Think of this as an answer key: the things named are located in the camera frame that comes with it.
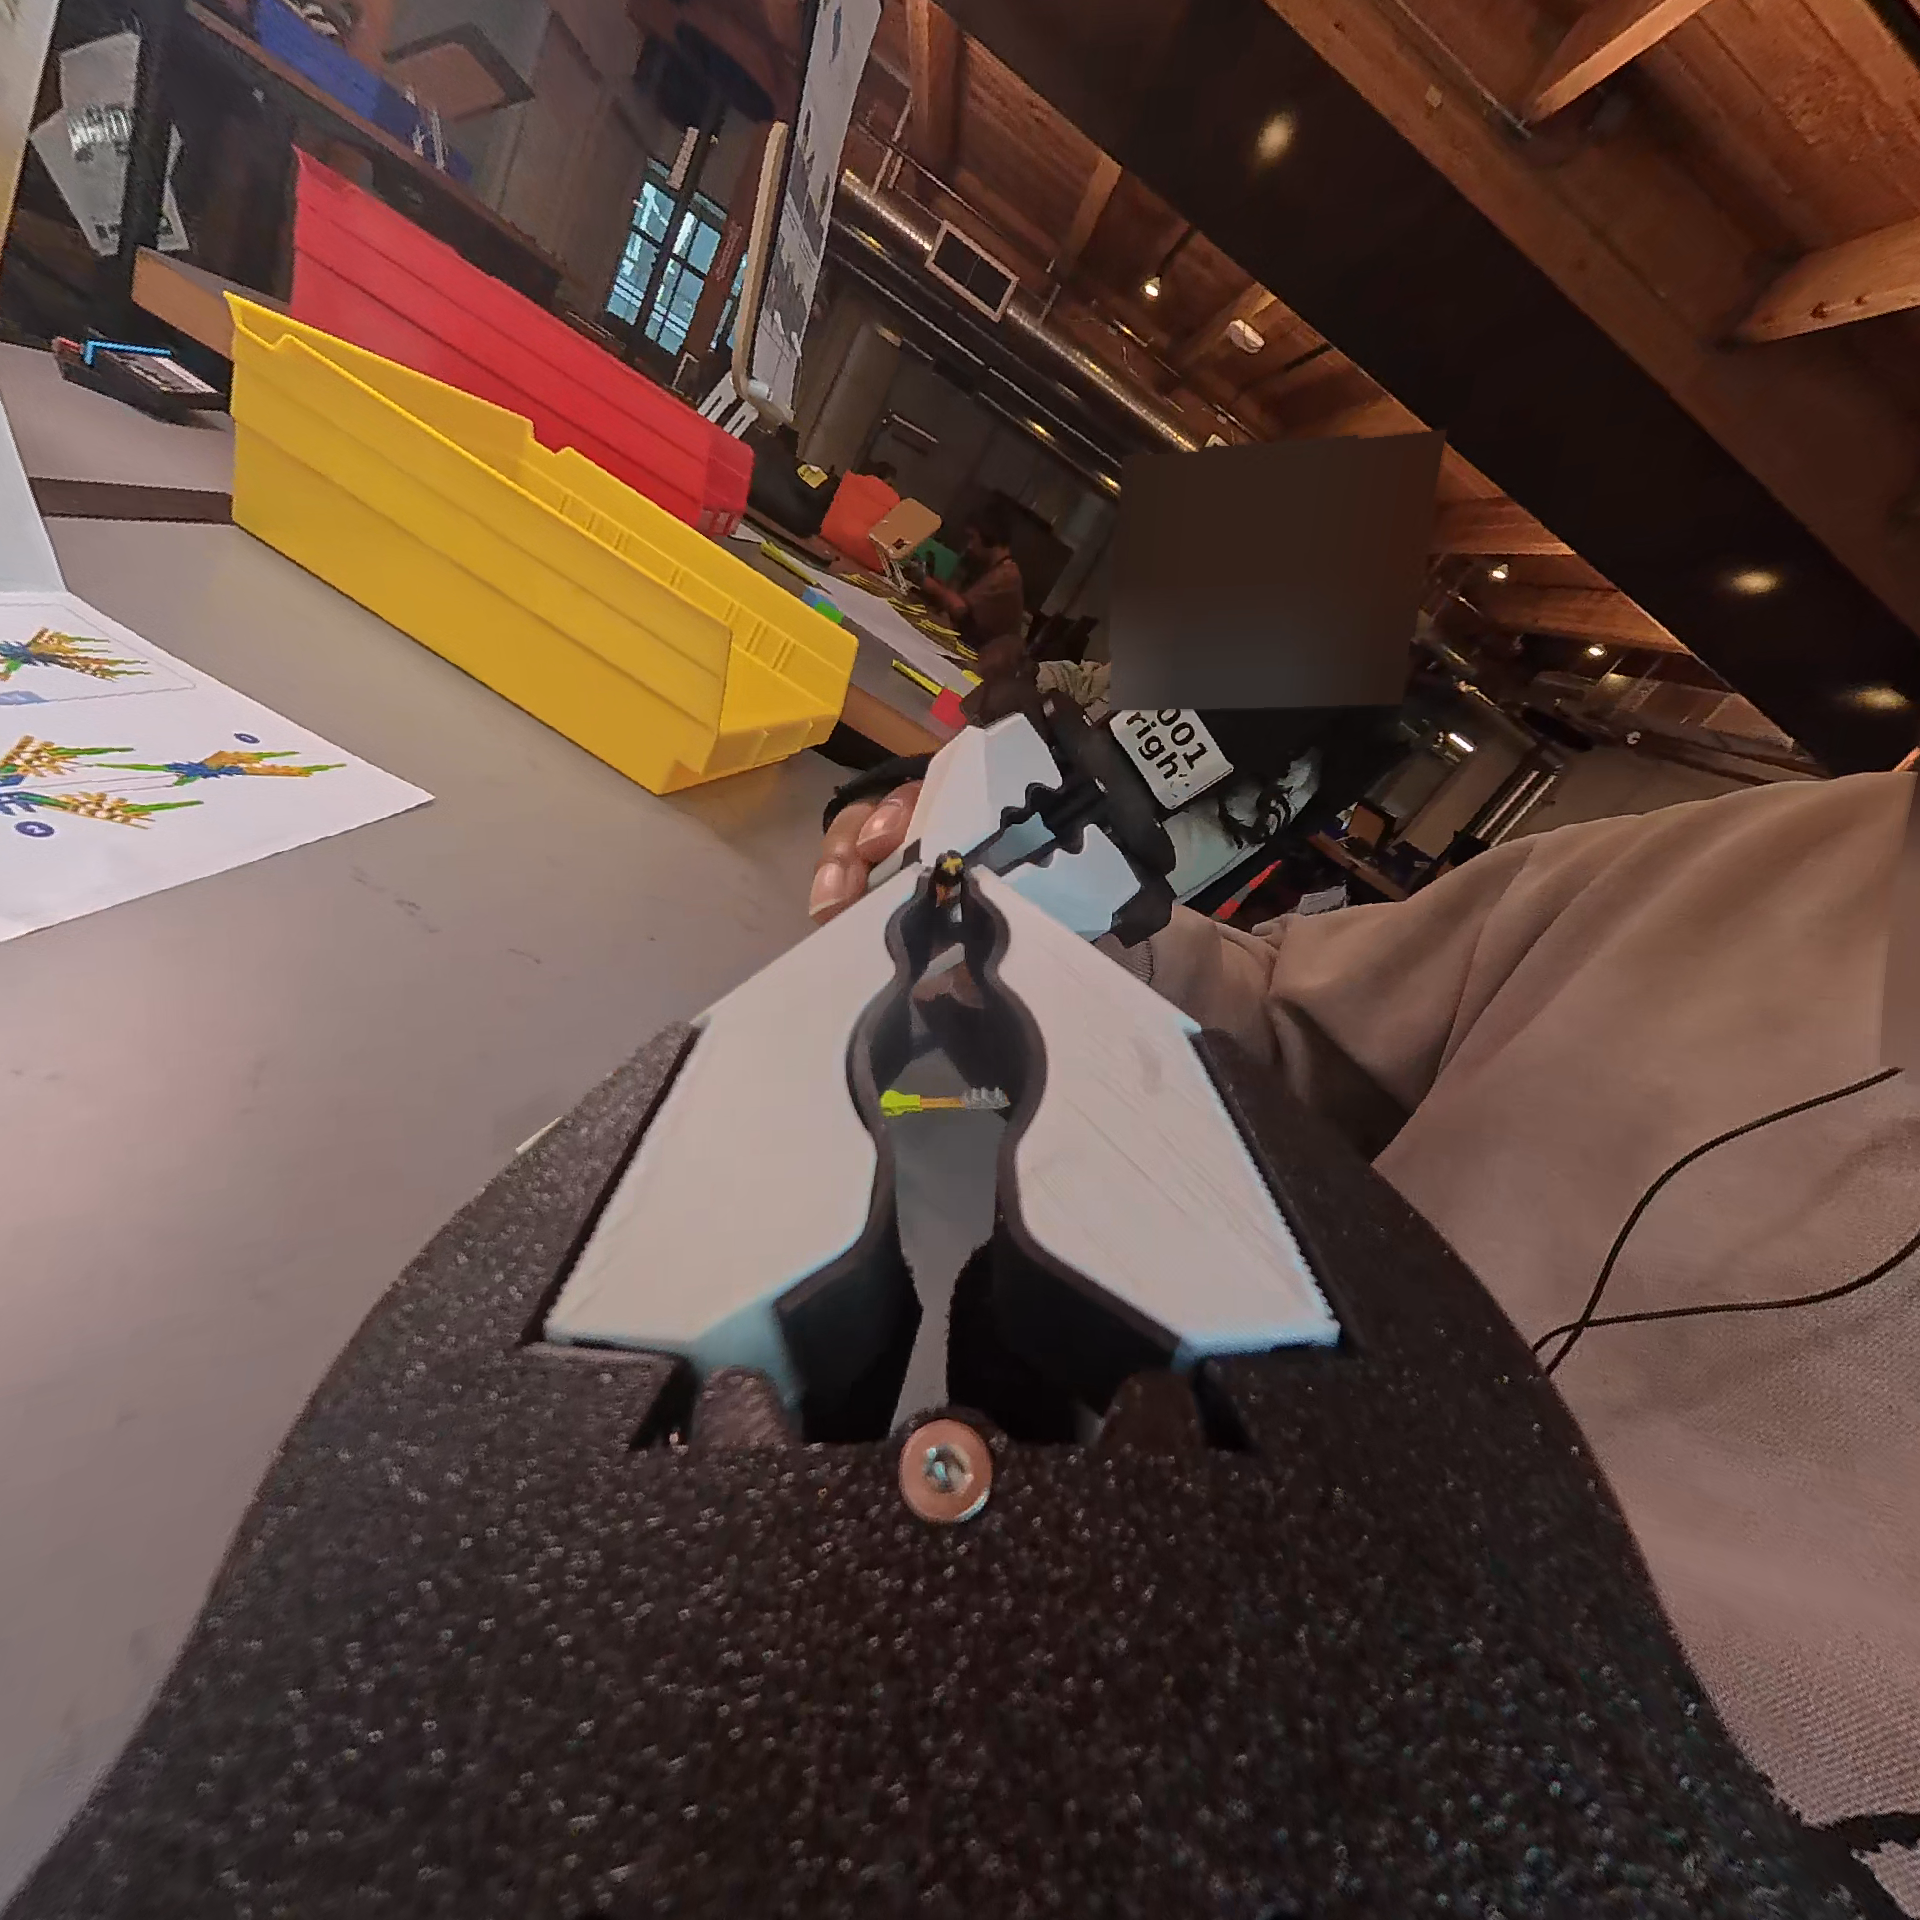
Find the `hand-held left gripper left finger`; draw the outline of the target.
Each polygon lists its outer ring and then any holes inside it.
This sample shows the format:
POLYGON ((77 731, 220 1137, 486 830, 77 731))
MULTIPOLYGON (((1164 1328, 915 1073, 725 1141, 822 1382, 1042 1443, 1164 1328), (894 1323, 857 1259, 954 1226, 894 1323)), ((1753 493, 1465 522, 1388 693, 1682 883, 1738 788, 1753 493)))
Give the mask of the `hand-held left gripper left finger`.
POLYGON ((697 1014, 543 1312, 543 1342, 745 1370, 803 1426, 886 1426, 922 1328, 877 1066, 900 874, 697 1014))

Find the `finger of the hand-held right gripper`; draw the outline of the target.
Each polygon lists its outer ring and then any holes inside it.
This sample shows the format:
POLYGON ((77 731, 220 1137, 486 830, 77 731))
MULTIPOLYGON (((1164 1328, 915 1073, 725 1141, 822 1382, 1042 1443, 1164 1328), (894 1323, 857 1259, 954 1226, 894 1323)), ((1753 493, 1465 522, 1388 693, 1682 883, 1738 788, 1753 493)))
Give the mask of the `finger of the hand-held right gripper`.
POLYGON ((1081 832, 1076 849, 1053 832, 996 832, 987 841, 987 872, 1086 942, 1111 934, 1141 896, 1148 931, 1161 925, 1161 876, 1138 866, 1106 832, 1081 832))
POLYGON ((1002 876, 1020 893, 1062 893, 1066 868, 1039 806, 1066 780, 1045 733, 1027 716, 957 733, 924 776, 895 852, 899 872, 930 868, 957 854, 966 868, 1002 876))

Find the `toy construction model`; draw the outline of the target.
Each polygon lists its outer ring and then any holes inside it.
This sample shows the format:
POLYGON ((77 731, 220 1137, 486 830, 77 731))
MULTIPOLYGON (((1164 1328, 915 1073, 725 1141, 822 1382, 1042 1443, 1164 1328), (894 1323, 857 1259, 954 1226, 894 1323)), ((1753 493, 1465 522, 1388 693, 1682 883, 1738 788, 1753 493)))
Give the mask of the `toy construction model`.
POLYGON ((877 1112, 1004 1118, 1023 1070, 1005 1013, 987 993, 990 937, 977 914, 977 862, 959 851, 900 866, 911 880, 885 940, 895 987, 871 1042, 877 1112))

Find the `yellow plastic bin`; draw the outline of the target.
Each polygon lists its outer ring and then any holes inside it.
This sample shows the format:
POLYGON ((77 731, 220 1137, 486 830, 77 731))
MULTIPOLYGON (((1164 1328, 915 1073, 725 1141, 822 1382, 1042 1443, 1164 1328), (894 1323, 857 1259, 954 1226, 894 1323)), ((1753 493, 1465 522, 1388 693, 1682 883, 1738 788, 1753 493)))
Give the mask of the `yellow plastic bin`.
POLYGON ((825 746, 851 629, 526 419, 226 309, 251 538, 660 797, 825 746))

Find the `grey desk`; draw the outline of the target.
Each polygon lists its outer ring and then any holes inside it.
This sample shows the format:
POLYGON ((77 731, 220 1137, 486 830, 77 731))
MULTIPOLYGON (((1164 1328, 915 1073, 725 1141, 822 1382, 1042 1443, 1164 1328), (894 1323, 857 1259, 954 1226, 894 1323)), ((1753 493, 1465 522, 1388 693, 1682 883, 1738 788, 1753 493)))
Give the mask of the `grey desk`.
POLYGON ((172 428, 4 350, 69 586, 433 794, 4 947, 3 1877, 138 1729, 277 1443, 450 1214, 805 933, 843 768, 658 800, 211 515, 172 428))

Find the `person's right hand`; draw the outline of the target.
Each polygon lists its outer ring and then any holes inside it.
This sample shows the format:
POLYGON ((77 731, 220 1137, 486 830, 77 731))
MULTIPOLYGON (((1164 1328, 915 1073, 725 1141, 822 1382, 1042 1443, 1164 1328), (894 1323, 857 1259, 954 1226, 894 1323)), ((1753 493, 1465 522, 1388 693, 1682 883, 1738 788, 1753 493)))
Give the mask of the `person's right hand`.
POLYGON ((863 898, 874 872, 905 845, 919 797, 916 780, 882 795, 831 802, 806 893, 806 920, 813 925, 836 920, 863 898))

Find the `white hanging banner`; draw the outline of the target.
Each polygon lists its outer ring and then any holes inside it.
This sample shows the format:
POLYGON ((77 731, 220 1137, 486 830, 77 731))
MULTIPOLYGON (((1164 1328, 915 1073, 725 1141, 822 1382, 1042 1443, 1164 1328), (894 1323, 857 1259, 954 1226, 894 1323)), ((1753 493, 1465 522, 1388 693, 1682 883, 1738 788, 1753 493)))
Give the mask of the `white hanging banner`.
POLYGON ((766 425, 793 425, 801 360, 857 85, 874 56, 882 3, 806 5, 801 100, 770 129, 734 338, 734 392, 766 425))

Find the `dark paned window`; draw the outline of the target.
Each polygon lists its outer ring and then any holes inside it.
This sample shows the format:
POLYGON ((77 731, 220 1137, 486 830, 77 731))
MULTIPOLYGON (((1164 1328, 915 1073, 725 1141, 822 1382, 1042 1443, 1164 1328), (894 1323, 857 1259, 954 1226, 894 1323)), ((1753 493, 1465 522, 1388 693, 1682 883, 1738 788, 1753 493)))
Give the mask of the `dark paned window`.
POLYGON ((710 312, 709 346, 732 346, 740 300, 738 260, 723 267, 725 212, 706 195, 693 195, 682 212, 668 170, 651 161, 630 210, 630 227, 614 260, 604 302, 604 323, 621 341, 641 338, 646 352, 682 360, 697 352, 693 337, 709 291, 721 294, 710 312))

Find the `toy instruction sheet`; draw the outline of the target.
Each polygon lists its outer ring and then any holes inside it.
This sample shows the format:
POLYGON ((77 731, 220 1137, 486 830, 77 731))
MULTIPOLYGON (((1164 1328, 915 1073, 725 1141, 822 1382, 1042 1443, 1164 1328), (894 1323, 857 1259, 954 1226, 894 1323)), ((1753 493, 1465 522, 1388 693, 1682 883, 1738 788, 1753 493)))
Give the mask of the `toy instruction sheet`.
POLYGON ((65 586, 3 422, 3 940, 430 802, 65 586))

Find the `stack of red bins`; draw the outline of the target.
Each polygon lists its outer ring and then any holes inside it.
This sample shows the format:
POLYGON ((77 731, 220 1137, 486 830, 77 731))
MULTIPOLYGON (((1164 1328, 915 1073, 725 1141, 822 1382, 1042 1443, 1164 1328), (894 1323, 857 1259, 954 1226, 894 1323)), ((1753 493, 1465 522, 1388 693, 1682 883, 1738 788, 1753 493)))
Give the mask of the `stack of red bins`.
POLYGON ((727 538, 753 450, 371 193, 302 154, 293 316, 526 419, 701 534, 727 538))

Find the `black device with blue light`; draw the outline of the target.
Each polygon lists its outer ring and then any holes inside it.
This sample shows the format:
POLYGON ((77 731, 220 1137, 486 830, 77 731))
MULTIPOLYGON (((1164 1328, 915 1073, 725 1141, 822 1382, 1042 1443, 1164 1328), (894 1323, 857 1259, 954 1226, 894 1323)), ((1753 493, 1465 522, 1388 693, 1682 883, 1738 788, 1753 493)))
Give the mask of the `black device with blue light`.
POLYGON ((58 337, 52 356, 65 382, 117 401, 150 421, 215 425, 230 419, 223 392, 165 347, 58 337))

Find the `blue storage bins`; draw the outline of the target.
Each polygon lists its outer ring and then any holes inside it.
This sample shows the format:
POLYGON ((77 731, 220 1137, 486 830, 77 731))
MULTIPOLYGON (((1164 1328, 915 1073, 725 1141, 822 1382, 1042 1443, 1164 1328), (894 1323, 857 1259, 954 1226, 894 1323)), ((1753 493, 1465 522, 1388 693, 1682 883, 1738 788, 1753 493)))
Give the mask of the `blue storage bins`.
POLYGON ((349 56, 346 36, 317 3, 254 3, 255 43, 310 80, 335 106, 359 112, 371 124, 403 137, 414 154, 453 172, 441 112, 412 85, 386 80, 349 56))

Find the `printed paper sheet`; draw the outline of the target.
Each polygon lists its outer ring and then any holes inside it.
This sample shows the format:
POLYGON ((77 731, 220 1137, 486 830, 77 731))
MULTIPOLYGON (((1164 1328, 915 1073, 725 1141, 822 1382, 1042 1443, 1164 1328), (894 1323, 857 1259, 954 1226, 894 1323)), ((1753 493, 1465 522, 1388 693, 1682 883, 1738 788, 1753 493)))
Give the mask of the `printed paper sheet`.
POLYGON ((133 154, 140 35, 122 29, 61 51, 59 107, 31 130, 31 154, 54 180, 91 253, 117 256, 133 154))

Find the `silver ventilation duct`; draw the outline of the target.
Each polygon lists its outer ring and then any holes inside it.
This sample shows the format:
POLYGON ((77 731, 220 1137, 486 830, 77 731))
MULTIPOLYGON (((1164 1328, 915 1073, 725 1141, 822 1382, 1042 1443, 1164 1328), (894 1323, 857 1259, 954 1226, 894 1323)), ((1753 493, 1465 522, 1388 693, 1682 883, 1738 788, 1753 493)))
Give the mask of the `silver ventilation duct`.
POLYGON ((1177 450, 1219 444, 1198 436, 1159 395, 1062 331, 1013 270, 951 222, 934 222, 916 204, 846 170, 834 193, 831 229, 941 288, 965 318, 1017 344, 1022 352, 1036 352, 1059 371, 1061 382, 1106 405, 1153 442, 1177 450))

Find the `black hoodie drawstring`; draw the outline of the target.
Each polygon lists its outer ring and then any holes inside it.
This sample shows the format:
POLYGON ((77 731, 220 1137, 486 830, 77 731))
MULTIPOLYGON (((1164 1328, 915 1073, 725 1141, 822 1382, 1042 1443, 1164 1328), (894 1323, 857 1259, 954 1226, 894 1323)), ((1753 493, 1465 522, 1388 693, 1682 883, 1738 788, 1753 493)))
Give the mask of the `black hoodie drawstring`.
POLYGON ((1767 1132, 1788 1120, 1798 1120, 1812 1113, 1822 1113, 1833 1108, 1852 1098, 1866 1096, 1870 1091, 1879 1091, 1890 1081, 1903 1076, 1903 1068, 1881 1068, 1871 1074, 1857 1080, 1854 1084, 1833 1089, 1829 1093, 1810 1096, 1788 1105, 1782 1108, 1769 1112, 1753 1120, 1745 1120, 1738 1126, 1731 1126, 1698 1145, 1690 1152, 1671 1161, 1636 1197, 1634 1206, 1628 1211, 1623 1226, 1619 1227, 1614 1241, 1607 1249, 1604 1259, 1601 1261, 1598 1276, 1590 1285, 1590 1292, 1580 1307, 1580 1312, 1561 1326, 1547 1328, 1530 1345, 1530 1354, 1537 1362, 1542 1365, 1542 1374, 1551 1379, 1572 1356, 1572 1352, 1581 1345, 1581 1339, 1594 1331, 1619 1331, 1619 1328, 1658 1328, 1658 1326, 1676 1326, 1690 1322, 1713 1322, 1716 1316, 1755 1316, 1755 1314, 1775 1314, 1775 1312, 1802 1312, 1822 1305, 1836 1305, 1839 1301, 1854 1298, 1874 1285, 1890 1277, 1900 1266, 1909 1265, 1918 1252, 1918 1232, 1914 1232, 1903 1244, 1900 1244, 1890 1254, 1885 1254, 1879 1265, 1866 1269, 1862 1274, 1807 1289, 1802 1294, 1785 1294, 1773 1298, 1755 1298, 1755 1301, 1723 1301, 1723 1302, 1690 1302, 1690 1305, 1671 1305, 1671 1307, 1653 1307, 1653 1309, 1636 1309, 1636 1312, 1603 1312, 1603 1302, 1611 1281, 1615 1276, 1615 1266, 1633 1241, 1636 1227, 1641 1226, 1645 1211, 1666 1193, 1666 1189, 1678 1181, 1678 1178, 1691 1165, 1710 1158, 1725 1145, 1734 1145, 1751 1137, 1767 1132))

